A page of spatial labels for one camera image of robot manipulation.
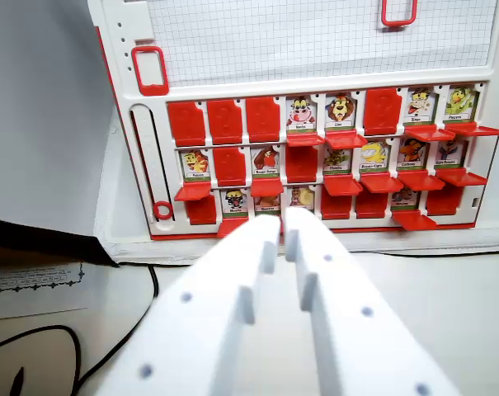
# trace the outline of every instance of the screw hole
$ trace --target screw hole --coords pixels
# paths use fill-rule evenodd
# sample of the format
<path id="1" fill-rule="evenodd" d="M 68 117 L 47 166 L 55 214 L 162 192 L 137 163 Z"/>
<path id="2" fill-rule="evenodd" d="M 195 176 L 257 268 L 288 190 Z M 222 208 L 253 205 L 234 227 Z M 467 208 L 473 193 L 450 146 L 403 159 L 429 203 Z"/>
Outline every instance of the screw hole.
<path id="1" fill-rule="evenodd" d="M 428 396 L 429 394 L 431 394 L 431 392 L 429 391 L 429 387 L 425 384 L 416 385 L 416 392 L 420 396 Z"/>
<path id="2" fill-rule="evenodd" d="M 181 302 L 182 303 L 188 303 L 191 300 L 192 300 L 192 294 L 191 293 L 183 293 L 181 295 Z"/>
<path id="3" fill-rule="evenodd" d="M 371 318 L 374 316 L 374 310 L 371 308 L 371 307 L 364 307 L 362 310 L 361 310 L 361 313 L 368 317 L 368 318 Z"/>
<path id="4" fill-rule="evenodd" d="M 141 378 L 146 379 L 150 375 L 152 375 L 152 366 L 151 365 L 142 365 L 139 369 L 139 375 Z"/>

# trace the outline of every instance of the cartoon character card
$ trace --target cartoon character card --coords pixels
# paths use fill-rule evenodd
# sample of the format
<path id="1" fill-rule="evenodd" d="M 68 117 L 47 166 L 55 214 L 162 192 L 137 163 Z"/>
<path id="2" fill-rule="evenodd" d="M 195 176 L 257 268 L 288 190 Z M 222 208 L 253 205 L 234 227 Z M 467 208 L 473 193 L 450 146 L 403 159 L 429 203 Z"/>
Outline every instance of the cartoon character card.
<path id="1" fill-rule="evenodd" d="M 288 134 L 315 132 L 317 105 L 310 101 L 309 95 L 288 97 L 285 104 L 288 111 L 288 120 L 286 121 Z"/>
<path id="2" fill-rule="evenodd" d="M 397 170 L 425 168 L 428 145 L 414 138 L 401 139 Z"/>
<path id="3" fill-rule="evenodd" d="M 280 215 L 280 195 L 255 198 L 255 215 Z"/>
<path id="4" fill-rule="evenodd" d="M 361 147 L 359 172 L 386 172 L 390 146 L 383 141 L 371 140 Z"/>
<path id="5" fill-rule="evenodd" d="M 200 150 L 181 151 L 180 160 L 185 182 L 210 180 L 209 159 Z"/>
<path id="6" fill-rule="evenodd" d="M 471 122 L 477 110 L 478 92 L 471 87 L 451 87 L 447 96 L 444 122 Z"/>
<path id="7" fill-rule="evenodd" d="M 298 206 L 313 212 L 315 192 L 307 186 L 289 187 L 287 197 L 289 206 Z"/>
<path id="8" fill-rule="evenodd" d="M 272 145 L 266 147 L 251 147 L 252 176 L 278 177 L 280 175 L 279 152 Z"/>
<path id="9" fill-rule="evenodd" d="M 349 130 L 355 125 L 356 100 L 350 93 L 326 96 L 325 130 Z"/>
<path id="10" fill-rule="evenodd" d="M 240 190 L 222 190 L 222 213 L 224 217 L 247 217 L 247 197 Z"/>
<path id="11" fill-rule="evenodd" d="M 404 187 L 402 190 L 392 195 L 391 210 L 412 210 L 417 209 L 420 200 L 420 193 Z"/>
<path id="12" fill-rule="evenodd" d="M 438 95 L 432 88 L 408 88 L 407 104 L 403 116 L 404 125 L 434 124 Z"/>
<path id="13" fill-rule="evenodd" d="M 351 171 L 351 149 L 334 150 L 330 146 L 324 146 L 323 175 L 338 175 L 350 173 Z"/>
<path id="14" fill-rule="evenodd" d="M 464 164 L 467 145 L 468 141 L 462 139 L 440 142 L 434 168 L 461 167 Z"/>

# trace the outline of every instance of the cartoon character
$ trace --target cartoon character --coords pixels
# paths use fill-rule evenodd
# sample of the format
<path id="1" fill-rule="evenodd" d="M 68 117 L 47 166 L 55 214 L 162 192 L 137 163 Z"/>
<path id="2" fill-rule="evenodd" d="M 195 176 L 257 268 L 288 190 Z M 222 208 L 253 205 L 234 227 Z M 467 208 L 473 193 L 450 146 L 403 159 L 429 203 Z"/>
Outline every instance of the cartoon character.
<path id="1" fill-rule="evenodd" d="M 298 97 L 291 104 L 290 117 L 286 125 L 307 124 L 308 122 L 315 122 L 315 117 L 309 108 L 309 101 L 305 97 Z"/>
<path id="2" fill-rule="evenodd" d="M 231 209 L 242 208 L 243 195 L 240 190 L 229 190 L 225 194 L 225 200 L 231 206 Z"/>
<path id="3" fill-rule="evenodd" d="M 368 163 L 383 163 L 387 156 L 382 143 L 370 142 L 361 147 L 361 157 Z"/>
<path id="4" fill-rule="evenodd" d="M 451 154 L 454 154 L 458 151 L 458 145 L 456 143 L 456 140 L 449 140 L 440 144 L 439 151 L 441 154 L 441 160 L 446 160 Z"/>
<path id="5" fill-rule="evenodd" d="M 419 161 L 421 149 L 426 146 L 426 143 L 420 142 L 418 139 L 407 139 L 403 147 L 399 149 L 399 153 L 405 154 L 403 161 L 413 162 Z"/>
<path id="6" fill-rule="evenodd" d="M 471 88 L 456 88 L 450 95 L 445 114 L 460 114 L 473 107 L 474 92 Z"/>
<path id="7" fill-rule="evenodd" d="M 336 165 L 345 162 L 348 158 L 350 158 L 350 156 L 345 154 L 345 150 L 332 150 L 330 155 L 324 158 L 324 165 L 327 167 L 335 167 Z"/>
<path id="8" fill-rule="evenodd" d="M 412 199 L 412 195 L 414 194 L 414 191 L 412 191 L 410 188 L 408 187 L 404 187 L 402 190 L 400 190 L 399 192 L 396 192 L 392 199 L 395 201 L 395 202 L 401 202 L 402 200 L 411 200 Z"/>
<path id="9" fill-rule="evenodd" d="M 258 200 L 257 205 L 260 205 L 261 207 L 265 208 L 269 208 L 271 206 L 278 206 L 280 205 L 279 196 L 262 196 Z"/>
<path id="10" fill-rule="evenodd" d="M 278 153 L 273 149 L 273 146 L 267 146 L 261 150 L 255 157 L 254 163 L 257 169 L 274 168 L 276 167 L 276 155 Z"/>
<path id="11" fill-rule="evenodd" d="M 429 96 L 431 93 L 428 88 L 418 88 L 412 93 L 412 101 L 408 105 L 408 114 L 418 115 L 419 111 L 427 110 L 429 103 Z"/>
<path id="12" fill-rule="evenodd" d="M 300 205 L 299 203 L 299 198 L 300 198 L 300 189 L 298 187 L 293 187 L 293 190 L 291 190 L 291 206 L 296 206 Z"/>
<path id="13" fill-rule="evenodd" d="M 198 150 L 192 150 L 189 153 L 183 154 L 183 157 L 191 171 L 207 172 L 209 161 L 207 161 L 207 157 Z"/>
<path id="14" fill-rule="evenodd" d="M 354 112 L 354 103 L 344 95 L 340 95 L 326 106 L 326 110 L 332 120 L 343 121 Z"/>

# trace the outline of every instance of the red plastic flap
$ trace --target red plastic flap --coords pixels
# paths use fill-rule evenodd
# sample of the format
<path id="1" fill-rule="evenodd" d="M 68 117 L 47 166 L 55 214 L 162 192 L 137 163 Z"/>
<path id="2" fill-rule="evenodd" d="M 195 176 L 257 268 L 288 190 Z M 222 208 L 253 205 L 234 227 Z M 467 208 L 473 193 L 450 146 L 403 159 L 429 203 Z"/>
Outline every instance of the red plastic flap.
<path id="1" fill-rule="evenodd" d="M 396 88 L 369 89 L 365 103 L 365 135 L 395 134 L 401 102 Z"/>
<path id="2" fill-rule="evenodd" d="M 159 66 L 161 67 L 161 74 L 163 76 L 162 85 L 143 85 L 141 81 L 141 72 L 139 71 L 139 66 L 137 63 L 137 54 L 140 53 L 156 53 L 159 57 Z M 167 80 L 167 68 L 165 68 L 165 60 L 163 58 L 163 52 L 161 48 L 154 45 L 145 45 L 141 47 L 135 47 L 132 49 L 132 63 L 134 64 L 135 76 L 137 78 L 137 84 L 139 85 L 139 91 L 146 97 L 161 97 L 168 94 L 169 86 Z"/>
<path id="3" fill-rule="evenodd" d="M 438 177 L 430 176 L 426 169 L 420 171 L 401 171 L 398 180 L 414 191 L 441 190 L 445 183 Z"/>
<path id="4" fill-rule="evenodd" d="M 312 134 L 288 134 L 287 141 L 291 147 L 317 146 L 324 143 L 324 139 L 315 132 Z"/>
<path id="5" fill-rule="evenodd" d="M 323 220 L 349 219 L 351 196 L 330 196 L 322 189 L 321 213 Z"/>
<path id="6" fill-rule="evenodd" d="M 467 170 L 464 167 L 437 169 L 436 176 L 444 182 L 448 182 L 457 187 L 485 186 L 487 184 L 487 179 L 485 177 L 475 175 L 474 173 L 467 173 Z"/>
<path id="7" fill-rule="evenodd" d="M 332 149 L 354 149 L 368 143 L 356 130 L 329 130 L 326 141 Z"/>
<path id="8" fill-rule="evenodd" d="M 387 192 L 398 192 L 403 188 L 403 184 L 390 176 L 388 172 L 380 173 L 363 173 L 361 175 L 361 183 L 370 192 L 383 194 Z"/>
<path id="9" fill-rule="evenodd" d="M 210 181 L 183 182 L 174 200 L 201 200 L 210 193 Z"/>
<path id="10" fill-rule="evenodd" d="M 373 194 L 363 190 L 355 198 L 357 219 L 382 219 L 387 209 L 388 194 Z"/>
<path id="11" fill-rule="evenodd" d="M 177 147 L 203 146 L 205 122 L 203 111 L 193 101 L 177 101 L 167 104 L 168 119 Z"/>
<path id="12" fill-rule="evenodd" d="M 214 196 L 185 202 L 186 213 L 191 225 L 216 224 L 216 203 Z"/>
<path id="13" fill-rule="evenodd" d="M 396 210 L 392 212 L 392 219 L 407 231 L 425 231 L 437 228 L 436 222 L 421 214 L 419 210 Z"/>
<path id="14" fill-rule="evenodd" d="M 441 190 L 430 191 L 426 203 L 428 215 L 456 215 L 456 209 L 460 205 L 463 193 L 463 187 L 450 184 L 446 184 Z"/>
<path id="15" fill-rule="evenodd" d="M 324 186 L 330 196 L 356 196 L 362 185 L 352 175 L 326 175 Z"/>
<path id="16" fill-rule="evenodd" d="M 447 124 L 445 128 L 461 136 L 498 136 L 499 130 L 478 126 L 476 122 Z"/>
<path id="17" fill-rule="evenodd" d="M 240 227 L 248 220 L 247 217 L 235 217 L 231 219 L 224 219 L 222 224 L 219 225 L 218 238 L 227 237 L 232 231 Z"/>
<path id="18" fill-rule="evenodd" d="M 246 157 L 238 147 L 213 148 L 218 186 L 245 186 Z"/>
<path id="19" fill-rule="evenodd" d="M 422 142 L 452 140 L 456 137 L 453 132 L 448 130 L 438 130 L 436 125 L 409 125 L 405 127 L 405 134 Z"/>
<path id="20" fill-rule="evenodd" d="M 284 192 L 284 186 L 278 177 L 252 179 L 251 196 L 278 196 Z"/>
<path id="21" fill-rule="evenodd" d="M 233 99 L 208 101 L 207 112 L 213 144 L 242 142 L 242 109 Z"/>
<path id="22" fill-rule="evenodd" d="M 285 148 L 285 174 L 288 183 L 315 182 L 317 180 L 318 151 L 313 147 Z"/>
<path id="23" fill-rule="evenodd" d="M 280 106 L 272 97 L 246 99 L 249 141 L 277 142 L 280 133 Z"/>

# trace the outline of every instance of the red frame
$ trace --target red frame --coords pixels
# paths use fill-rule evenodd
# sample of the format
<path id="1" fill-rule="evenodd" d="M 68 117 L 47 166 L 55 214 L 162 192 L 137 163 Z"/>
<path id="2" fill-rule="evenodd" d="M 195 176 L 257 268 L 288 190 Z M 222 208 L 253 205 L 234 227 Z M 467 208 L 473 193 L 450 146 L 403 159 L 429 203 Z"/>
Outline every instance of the red frame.
<path id="1" fill-rule="evenodd" d="M 410 19 L 404 21 L 388 21 L 387 20 L 387 0 L 383 0 L 381 5 L 381 21 L 388 27 L 399 27 L 412 24 L 417 17 L 417 0 L 412 0 L 412 15 Z"/>
<path id="2" fill-rule="evenodd" d="M 159 57 L 159 65 L 161 66 L 161 74 L 163 76 L 163 85 L 143 85 L 141 81 L 141 73 L 139 72 L 139 65 L 137 64 L 137 54 L 155 52 Z M 146 97 L 163 97 L 168 94 L 169 86 L 167 80 L 167 68 L 165 67 L 165 59 L 161 48 L 155 45 L 134 47 L 132 49 L 132 62 L 134 63 L 135 77 L 139 85 L 139 91 Z"/>

